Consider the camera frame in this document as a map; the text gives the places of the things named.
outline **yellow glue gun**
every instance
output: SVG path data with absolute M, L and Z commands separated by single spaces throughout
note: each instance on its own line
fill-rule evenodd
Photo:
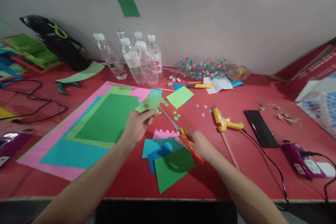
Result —
M 219 111 L 218 108 L 214 105 L 213 113 L 215 115 L 216 123 L 220 124 L 218 126 L 219 131 L 225 131 L 226 127 L 233 128 L 236 130 L 242 130 L 244 128 L 244 124 L 242 123 L 233 123 L 228 120 L 226 120 L 224 117 L 222 117 L 222 113 Z

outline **smartphone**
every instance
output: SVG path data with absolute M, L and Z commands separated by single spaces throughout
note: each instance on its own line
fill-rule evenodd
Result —
M 258 110 L 245 110 L 244 113 L 262 147 L 280 147 Z

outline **scissors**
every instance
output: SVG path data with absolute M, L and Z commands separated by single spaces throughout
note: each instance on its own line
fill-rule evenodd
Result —
M 194 148 L 190 144 L 190 138 L 184 133 L 184 130 L 177 126 L 173 120 L 170 119 L 170 117 L 166 114 L 165 111 L 159 106 L 159 109 L 166 115 L 166 117 L 169 119 L 169 121 L 173 124 L 174 128 L 180 133 L 180 138 L 183 140 L 183 142 L 186 144 L 188 149 L 190 150 L 191 154 L 199 160 L 201 163 L 204 163 L 205 160 L 194 150 Z

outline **black cable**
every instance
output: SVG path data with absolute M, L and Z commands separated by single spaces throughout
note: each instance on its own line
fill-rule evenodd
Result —
M 6 89 L 6 88 L 3 87 L 3 85 L 4 85 L 5 83 L 7 83 L 7 82 L 23 82 L 23 81 L 26 81 L 26 82 L 37 82 L 39 85 L 38 85 L 37 88 L 35 88 L 35 89 L 34 89 L 32 92 L 30 92 L 30 93 L 24 93 L 24 92 L 20 92 L 20 91 L 17 91 L 17 90 Z M 2 82 L 2 83 L 0 83 L 0 89 L 5 90 L 5 91 L 11 91 L 11 92 L 14 92 L 14 93 L 20 93 L 20 94 L 27 95 L 27 99 L 29 99 L 29 100 L 40 100 L 40 101 L 45 101 L 45 102 L 47 102 L 47 103 L 43 104 L 41 107 L 39 107 L 39 108 L 38 108 L 35 112 L 33 112 L 33 113 L 30 113 L 30 114 L 24 114 L 24 115 L 17 115 L 17 116 L 15 115 L 15 116 L 12 116 L 12 117 L 0 118 L 0 121 L 2 121 L 2 120 L 7 120 L 7 119 L 14 119 L 14 118 L 18 118 L 18 117 L 26 117 L 26 116 L 34 115 L 34 114 L 36 114 L 38 111 L 40 111 L 42 108 L 44 108 L 45 106 L 47 106 L 48 104 L 50 104 L 50 103 L 52 103 L 52 102 L 56 103 L 56 104 L 57 104 L 58 106 L 60 106 L 60 107 L 63 107 L 64 110 L 61 111 L 61 112 L 59 112 L 59 113 L 57 113 L 57 114 L 55 114 L 55 115 L 52 115 L 52 116 L 49 116 L 49 117 L 46 117 L 46 118 L 43 118 L 43 119 L 40 119 L 40 120 L 36 120 L 36 121 L 25 121 L 25 122 L 22 122 L 22 121 L 20 121 L 20 120 L 15 119 L 15 120 L 12 120 L 12 122 L 14 122 L 14 123 L 18 123 L 18 124 L 20 124 L 20 123 L 25 123 L 25 124 L 29 124 L 29 123 L 37 123 L 37 122 L 45 121 L 45 120 L 48 120 L 48 119 L 53 118 L 53 117 L 55 117 L 55 116 L 58 116 L 58 115 L 64 113 L 64 112 L 68 109 L 67 106 L 62 105 L 62 104 L 58 103 L 58 102 L 55 101 L 55 100 L 52 100 L 52 99 L 44 99 L 44 98 L 36 98 L 36 97 L 34 97 L 34 93 L 35 93 L 38 89 L 40 89 L 40 88 L 42 87 L 42 83 L 39 82 L 39 81 L 37 81 L 37 80 L 17 80 L 17 81 L 16 81 L 16 80 L 10 80 L 10 81 L 7 81 L 7 82 Z
M 336 171 L 336 164 L 330 158 L 328 158 L 327 156 L 322 155 L 321 153 L 299 151 L 299 154 L 301 155 L 301 157 L 308 157 L 308 156 L 322 156 L 322 157 L 325 157 L 326 159 L 328 159 L 334 165 L 334 168 L 335 168 L 335 171 Z M 335 177 L 331 181 L 329 181 L 324 186 L 324 196 L 326 198 L 325 199 L 325 203 L 327 203 L 327 204 L 329 203 L 329 197 L 328 197 L 327 187 L 328 187 L 328 185 L 330 185 L 335 180 L 336 180 L 336 175 L 335 175 Z
M 283 188 L 283 194 L 284 194 L 284 196 L 285 196 L 285 200 L 286 200 L 286 208 L 282 208 L 282 207 L 280 207 L 280 206 L 278 206 L 278 205 L 276 205 L 276 207 L 279 209 L 279 210 L 281 210 L 281 211 L 284 211 L 284 212 L 286 212 L 286 211 L 288 211 L 288 208 L 289 208 L 289 199 L 288 199 L 288 195 L 287 195 L 287 191 L 286 191 L 286 187 L 285 187 L 285 180 L 284 180 L 284 176 L 282 175 L 282 172 L 280 171 L 280 169 L 279 169 L 279 167 L 273 162 L 273 160 L 266 154 L 266 152 L 263 150 L 263 148 L 257 143 L 257 141 L 256 140 L 254 140 L 254 138 L 253 137 L 251 137 L 250 136 L 250 134 L 249 133 L 247 133 L 246 132 L 246 130 L 243 128 L 242 129 L 242 131 L 246 134 L 246 135 L 248 135 L 257 145 L 258 145 L 258 147 L 263 151 L 263 153 L 265 154 L 265 156 L 272 162 L 272 164 L 274 164 L 274 166 L 278 169 L 278 171 L 279 171 L 279 173 L 280 173 L 280 176 L 281 176 L 281 180 L 282 180 L 282 188 Z

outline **white bottle cap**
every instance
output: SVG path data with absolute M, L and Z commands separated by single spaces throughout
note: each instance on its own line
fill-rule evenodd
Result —
M 148 35 L 148 40 L 150 42 L 155 41 L 155 35 Z
M 145 41 L 139 41 L 137 47 L 140 51 L 145 51 L 147 49 L 147 45 Z
M 142 39 L 142 32 L 141 31 L 136 31 L 134 32 L 134 36 L 136 39 Z
M 105 40 L 105 36 L 103 33 L 94 33 L 93 36 L 98 41 Z
M 131 42 L 128 38 L 122 38 L 122 39 L 120 39 L 120 42 L 123 46 L 128 46 L 128 45 L 131 44 Z

